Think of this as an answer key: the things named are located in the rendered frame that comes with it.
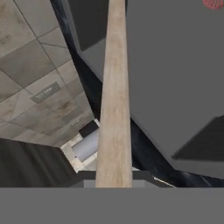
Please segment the grey cabinet door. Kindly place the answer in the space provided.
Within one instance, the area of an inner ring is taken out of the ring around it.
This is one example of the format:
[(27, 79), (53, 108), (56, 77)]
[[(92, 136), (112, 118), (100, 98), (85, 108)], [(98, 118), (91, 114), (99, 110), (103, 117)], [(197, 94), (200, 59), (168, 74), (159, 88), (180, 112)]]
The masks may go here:
[(109, 0), (61, 0), (77, 53), (102, 80)]
[(224, 7), (128, 0), (130, 110), (176, 169), (224, 179)]

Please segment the red round thing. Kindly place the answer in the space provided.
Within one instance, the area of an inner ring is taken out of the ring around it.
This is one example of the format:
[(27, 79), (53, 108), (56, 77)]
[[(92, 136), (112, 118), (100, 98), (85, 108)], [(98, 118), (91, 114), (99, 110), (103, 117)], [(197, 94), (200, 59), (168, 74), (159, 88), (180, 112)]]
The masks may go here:
[(202, 0), (208, 9), (218, 10), (224, 7), (224, 0)]

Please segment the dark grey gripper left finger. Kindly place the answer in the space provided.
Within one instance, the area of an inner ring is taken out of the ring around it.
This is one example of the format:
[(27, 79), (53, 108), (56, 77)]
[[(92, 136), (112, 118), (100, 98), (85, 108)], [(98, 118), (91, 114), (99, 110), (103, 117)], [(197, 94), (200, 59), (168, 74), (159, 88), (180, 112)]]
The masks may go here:
[(88, 181), (95, 182), (95, 175), (96, 171), (79, 171), (68, 186), (84, 188)]

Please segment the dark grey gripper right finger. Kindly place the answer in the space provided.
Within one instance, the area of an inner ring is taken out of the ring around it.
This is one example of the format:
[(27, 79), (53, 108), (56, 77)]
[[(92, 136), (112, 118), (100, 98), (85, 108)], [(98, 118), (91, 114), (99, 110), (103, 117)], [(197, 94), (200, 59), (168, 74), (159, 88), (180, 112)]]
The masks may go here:
[(140, 180), (145, 182), (146, 187), (153, 185), (162, 188), (175, 188), (175, 185), (153, 176), (149, 171), (133, 171), (133, 181), (137, 182)]

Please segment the dark streaked panel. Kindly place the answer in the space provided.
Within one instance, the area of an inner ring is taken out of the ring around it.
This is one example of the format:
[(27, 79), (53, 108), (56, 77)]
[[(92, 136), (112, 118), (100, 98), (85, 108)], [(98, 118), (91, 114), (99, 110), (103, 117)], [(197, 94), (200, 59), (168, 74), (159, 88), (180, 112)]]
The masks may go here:
[(76, 172), (60, 148), (0, 137), (0, 187), (62, 187)]

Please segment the light wooden cutting board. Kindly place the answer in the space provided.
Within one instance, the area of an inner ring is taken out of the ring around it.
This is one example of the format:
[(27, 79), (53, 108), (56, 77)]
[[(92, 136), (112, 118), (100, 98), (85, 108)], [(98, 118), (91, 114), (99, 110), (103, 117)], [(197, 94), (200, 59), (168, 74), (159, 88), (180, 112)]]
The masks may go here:
[(125, 0), (108, 5), (95, 186), (133, 186)]

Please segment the pale grey cylinder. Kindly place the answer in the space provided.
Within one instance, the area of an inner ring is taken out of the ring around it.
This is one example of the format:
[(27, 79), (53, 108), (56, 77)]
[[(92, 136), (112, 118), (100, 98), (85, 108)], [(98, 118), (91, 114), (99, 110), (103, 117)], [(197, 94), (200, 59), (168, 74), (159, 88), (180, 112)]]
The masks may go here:
[(99, 127), (99, 121), (94, 119), (60, 147), (76, 172), (96, 170)]

